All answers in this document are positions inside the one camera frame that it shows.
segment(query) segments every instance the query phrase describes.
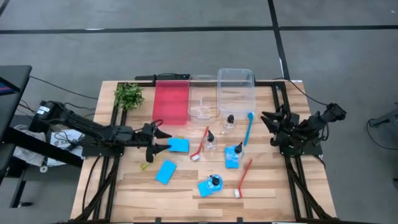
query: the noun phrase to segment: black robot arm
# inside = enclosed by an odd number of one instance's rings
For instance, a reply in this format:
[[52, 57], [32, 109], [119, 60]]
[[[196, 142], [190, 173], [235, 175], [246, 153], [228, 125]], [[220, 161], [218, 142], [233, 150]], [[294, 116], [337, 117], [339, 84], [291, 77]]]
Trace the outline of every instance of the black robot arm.
[[316, 147], [321, 141], [326, 141], [328, 134], [324, 136], [323, 133], [325, 129], [328, 133], [328, 123], [341, 121], [346, 117], [346, 111], [336, 103], [327, 105], [322, 115], [318, 111], [301, 123], [299, 123], [300, 116], [288, 113], [283, 105], [275, 113], [262, 112], [262, 114], [262, 121], [269, 132], [275, 135], [271, 138], [270, 144], [280, 146], [281, 150], [290, 156], [303, 153], [303, 148], [306, 146]]
[[162, 121], [145, 123], [142, 128], [133, 130], [130, 126], [103, 126], [74, 113], [67, 109], [66, 104], [60, 102], [43, 101], [40, 105], [37, 112], [40, 123], [62, 124], [75, 129], [94, 140], [92, 142], [83, 141], [86, 145], [92, 144], [110, 149], [114, 147], [147, 147], [147, 162], [153, 162], [153, 155], [170, 147], [169, 145], [154, 144], [155, 138], [171, 137], [159, 130], [158, 126]]

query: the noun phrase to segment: pink plastic container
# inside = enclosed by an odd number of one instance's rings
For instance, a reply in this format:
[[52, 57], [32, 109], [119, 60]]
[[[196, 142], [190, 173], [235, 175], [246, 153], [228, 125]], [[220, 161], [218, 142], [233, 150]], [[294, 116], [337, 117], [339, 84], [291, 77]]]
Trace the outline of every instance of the pink plastic container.
[[156, 81], [152, 119], [166, 125], [184, 125], [188, 120], [189, 82]]

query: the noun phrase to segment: artificial plant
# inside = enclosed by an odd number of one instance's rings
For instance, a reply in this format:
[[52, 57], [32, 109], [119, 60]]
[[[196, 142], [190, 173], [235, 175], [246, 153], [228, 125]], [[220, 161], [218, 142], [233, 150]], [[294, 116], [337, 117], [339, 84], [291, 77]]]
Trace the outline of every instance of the artificial plant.
[[114, 92], [116, 97], [116, 104], [125, 110], [133, 110], [144, 102], [142, 97], [143, 88], [139, 87], [135, 83], [123, 83], [118, 85], [118, 88]]

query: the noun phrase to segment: wooden table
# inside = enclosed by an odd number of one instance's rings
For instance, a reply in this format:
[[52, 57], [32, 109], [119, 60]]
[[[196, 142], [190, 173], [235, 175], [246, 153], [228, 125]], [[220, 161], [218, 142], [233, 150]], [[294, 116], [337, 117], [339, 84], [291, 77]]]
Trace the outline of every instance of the wooden table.
[[[103, 82], [94, 121], [109, 124], [114, 104], [117, 81]], [[301, 119], [310, 116], [307, 99], [289, 82], [286, 83], [292, 112]], [[302, 83], [297, 86], [303, 91]], [[145, 87], [144, 104], [127, 114], [126, 125], [140, 128], [152, 120], [154, 87]], [[145, 171], [140, 164], [145, 161], [145, 149], [126, 148], [119, 164], [118, 180], [114, 196], [112, 222], [154, 222], [161, 217], [164, 222], [235, 222], [243, 217], [245, 222], [293, 221], [294, 213], [284, 158], [276, 147], [269, 144], [272, 137], [261, 121], [261, 111], [275, 111], [270, 87], [256, 87], [256, 117], [245, 155], [239, 169], [226, 169], [224, 147], [244, 140], [248, 120], [238, 121], [232, 135], [220, 135], [221, 119], [214, 123], [188, 122], [185, 126], [161, 126], [160, 129], [173, 136], [184, 136], [190, 140], [190, 154], [196, 152], [206, 125], [218, 138], [218, 148], [213, 155], [203, 153], [198, 162], [192, 162], [188, 154], [161, 152], [155, 162]], [[155, 175], [164, 159], [176, 163], [177, 169], [170, 182], [163, 185]], [[234, 189], [244, 172], [248, 160], [253, 159], [251, 168], [243, 183], [243, 198], [234, 197]], [[71, 218], [81, 213], [83, 192], [95, 158], [85, 159], [72, 208]], [[330, 194], [323, 165], [313, 156], [302, 156], [303, 168], [309, 191], [331, 216], [335, 208]], [[102, 160], [97, 163], [88, 188], [86, 205], [98, 188]], [[201, 198], [197, 184], [211, 174], [219, 174], [224, 180], [224, 189], [210, 197]], [[305, 216], [302, 194], [297, 189], [302, 216]], [[104, 217], [106, 197], [102, 200], [100, 218]]]

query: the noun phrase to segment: transparent plastic bin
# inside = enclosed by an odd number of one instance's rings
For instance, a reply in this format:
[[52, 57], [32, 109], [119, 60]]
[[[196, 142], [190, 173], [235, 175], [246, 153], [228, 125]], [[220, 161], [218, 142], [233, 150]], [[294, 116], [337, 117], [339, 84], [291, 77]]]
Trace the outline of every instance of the transparent plastic bin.
[[195, 123], [213, 123], [220, 115], [217, 107], [217, 77], [191, 75], [189, 78], [188, 115]]
[[218, 109], [222, 118], [233, 114], [246, 119], [256, 110], [254, 75], [248, 69], [222, 68], [218, 71]]

